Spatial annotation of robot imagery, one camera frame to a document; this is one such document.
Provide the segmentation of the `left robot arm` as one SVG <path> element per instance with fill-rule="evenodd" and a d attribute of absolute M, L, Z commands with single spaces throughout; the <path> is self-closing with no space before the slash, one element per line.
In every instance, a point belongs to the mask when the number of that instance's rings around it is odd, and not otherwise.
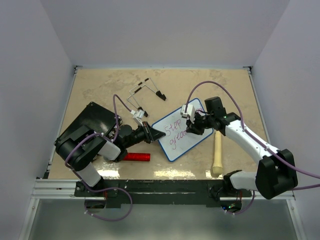
<path fill-rule="evenodd" d="M 83 125 L 71 134 L 57 138 L 54 145 L 65 166 L 86 184 L 86 191 L 92 196 L 99 196 L 104 184 L 103 177 L 92 163 L 94 157 L 100 155 L 108 161 L 119 162 L 128 154 L 128 148 L 141 142 L 151 144 L 165 136 L 165 132 L 151 127 L 146 121 L 137 129 L 128 124 L 120 126 L 111 140 Z"/>

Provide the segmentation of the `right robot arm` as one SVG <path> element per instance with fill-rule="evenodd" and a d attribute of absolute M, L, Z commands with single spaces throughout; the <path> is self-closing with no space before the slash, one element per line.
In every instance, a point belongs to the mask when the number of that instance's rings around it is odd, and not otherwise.
<path fill-rule="evenodd" d="M 288 150 L 279 150 L 251 131 L 241 117 L 227 113 L 219 97 L 205 100 L 206 111 L 196 110 L 188 103 L 181 109 L 186 119 L 186 131 L 202 135 L 206 129 L 214 129 L 238 144 L 257 164 L 255 172 L 235 170 L 223 177 L 222 190 L 230 197 L 240 190 L 258 191 L 270 200 L 298 185 L 294 156 Z"/>

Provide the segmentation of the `blue framed whiteboard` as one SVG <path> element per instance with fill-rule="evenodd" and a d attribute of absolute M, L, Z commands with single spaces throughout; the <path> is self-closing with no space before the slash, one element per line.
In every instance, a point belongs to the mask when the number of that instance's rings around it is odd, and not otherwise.
<path fill-rule="evenodd" d="M 181 117 L 181 108 L 177 108 L 151 125 L 165 133 L 158 142 L 169 162 L 174 162 L 214 133 L 212 128 L 206 129 L 202 135 L 187 133 L 186 121 Z"/>

